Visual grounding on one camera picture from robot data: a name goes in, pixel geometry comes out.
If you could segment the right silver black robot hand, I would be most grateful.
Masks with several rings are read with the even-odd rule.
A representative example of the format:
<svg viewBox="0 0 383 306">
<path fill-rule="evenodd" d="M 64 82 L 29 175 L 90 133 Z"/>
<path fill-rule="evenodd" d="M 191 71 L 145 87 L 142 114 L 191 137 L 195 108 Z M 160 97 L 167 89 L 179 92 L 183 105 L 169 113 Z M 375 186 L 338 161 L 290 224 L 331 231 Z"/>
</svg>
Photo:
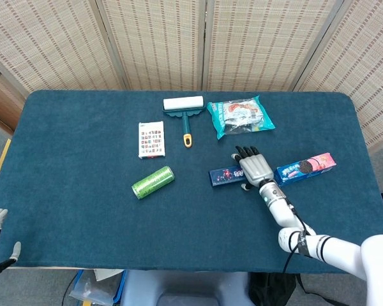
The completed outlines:
<svg viewBox="0 0 383 306">
<path fill-rule="evenodd" d="M 274 173 L 265 157 L 254 146 L 236 146 L 237 153 L 232 154 L 232 159 L 239 163 L 247 182 L 241 188 L 249 191 L 253 187 L 261 188 L 262 182 L 274 179 Z"/>
</svg>

